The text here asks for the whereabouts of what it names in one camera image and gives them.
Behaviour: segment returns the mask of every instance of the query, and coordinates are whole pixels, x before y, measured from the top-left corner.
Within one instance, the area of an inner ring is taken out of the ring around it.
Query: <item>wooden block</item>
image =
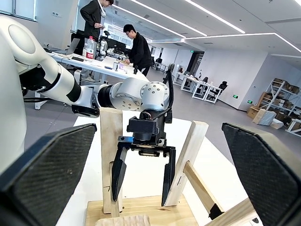
[[[124,199],[121,217],[147,215],[150,224],[155,226],[197,226],[191,209],[182,195],[177,206],[161,207],[162,196]],[[111,218],[104,214],[103,201],[89,202],[87,206],[86,226],[95,226],[100,219]]]
[[[207,188],[207,186],[205,185],[205,183],[200,178],[200,176],[195,171],[195,169],[189,161],[186,162],[186,165],[184,167],[184,173],[187,176],[188,180],[190,181],[192,187],[196,191],[199,199],[202,201],[208,213],[210,213],[210,210],[214,206],[214,204],[217,204],[221,212],[224,212],[220,204],[217,202],[213,194],[209,191],[209,189]]]
[[[101,219],[95,226],[151,226],[150,218],[147,215]]]
[[[240,226],[248,223],[257,216],[258,215],[250,199],[247,198],[232,209],[221,214],[210,223],[206,224],[206,226]]]
[[[184,167],[187,161],[190,161],[191,164],[194,163],[208,127],[208,124],[204,122],[192,122],[176,164],[174,180],[164,206],[174,206],[178,204],[179,198],[181,197],[187,182],[187,177],[183,172]]]
[[[102,176],[103,176],[103,212],[111,213],[111,177],[110,163],[114,162],[118,137],[123,135],[122,111],[113,108],[100,109]],[[122,211],[122,190],[119,193],[119,211]]]

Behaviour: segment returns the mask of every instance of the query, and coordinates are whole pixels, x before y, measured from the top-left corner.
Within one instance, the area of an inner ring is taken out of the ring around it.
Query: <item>wooden post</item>
[[[196,191],[199,199],[202,201],[204,207],[206,208],[207,212],[210,214],[211,208],[216,204],[221,212],[224,212],[217,202],[213,194],[209,191],[203,180],[200,178],[198,173],[193,168],[190,161],[186,162],[184,167],[184,173],[187,176],[188,180],[190,181],[193,189]]]
[[[206,226],[239,226],[257,217],[257,213],[249,198],[237,204],[227,212],[206,224]]]
[[[164,206],[175,206],[178,204],[187,182],[187,177],[183,172],[184,167],[187,161],[190,161],[191,164],[194,163],[204,140],[205,134],[207,133],[208,127],[208,124],[204,122],[192,122],[180,157],[176,164],[174,180]]]
[[[122,111],[113,108],[100,109],[101,152],[103,173],[103,213],[110,214],[111,210],[111,176],[110,163],[114,162],[117,152],[118,137],[123,135]],[[118,197],[119,211],[122,211],[122,190]]]

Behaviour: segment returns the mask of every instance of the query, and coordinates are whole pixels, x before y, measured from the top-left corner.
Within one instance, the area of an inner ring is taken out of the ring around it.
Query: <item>plastic bottle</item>
[[[87,41],[87,44],[88,47],[87,47],[86,58],[94,59],[94,41],[92,36],[90,36],[89,40]]]
[[[84,49],[83,49],[83,56],[86,57],[87,55],[87,48],[88,48],[88,44],[85,43]]]

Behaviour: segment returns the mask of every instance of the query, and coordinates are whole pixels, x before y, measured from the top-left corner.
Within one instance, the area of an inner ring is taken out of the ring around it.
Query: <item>white wall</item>
[[[13,19],[23,24],[25,27],[27,27],[33,33],[34,36],[36,37],[38,36],[39,25],[37,22],[31,20],[25,20],[17,17],[13,17]]]
[[[173,48],[164,48],[162,52],[162,64],[169,66],[170,64],[173,64],[175,61],[175,58],[178,54],[178,49]]]
[[[43,45],[66,48],[71,42],[70,29],[76,15],[78,0],[38,0],[36,4],[39,25],[38,40]]]
[[[190,50],[184,50],[184,49],[180,49],[178,51],[178,54],[175,58],[174,64],[175,64],[175,68],[177,68],[177,65],[181,65],[183,67],[183,72],[186,71],[190,59],[191,59],[192,53],[190,52]]]
[[[160,54],[161,54],[161,49],[160,47],[156,47],[156,50],[155,50],[155,60],[157,60],[159,57],[160,57]]]
[[[301,79],[301,71],[279,58],[268,56],[239,108],[246,110],[250,106],[247,103],[248,100],[253,100],[256,104],[274,78],[284,79],[292,85],[301,87],[301,84],[298,85]]]
[[[209,49],[204,54],[199,70],[202,69],[202,78],[208,77],[208,82],[213,82],[217,87],[227,81],[228,87],[220,100],[239,109],[267,54]]]

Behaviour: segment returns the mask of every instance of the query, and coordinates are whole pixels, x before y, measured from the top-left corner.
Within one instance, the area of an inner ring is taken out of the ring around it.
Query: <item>black cable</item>
[[[168,108],[161,112],[160,114],[158,114],[155,118],[160,118],[161,116],[165,115],[166,113],[168,113],[169,111],[172,110],[172,106],[174,103],[174,85],[173,85],[173,78],[172,78],[172,73],[170,70],[167,71],[166,76],[168,76],[168,86],[169,86],[169,105]]]
[[[38,103],[38,102],[43,102],[43,101],[47,101],[47,100],[52,100],[50,98],[47,97],[29,97],[29,98],[23,98],[25,103]]]

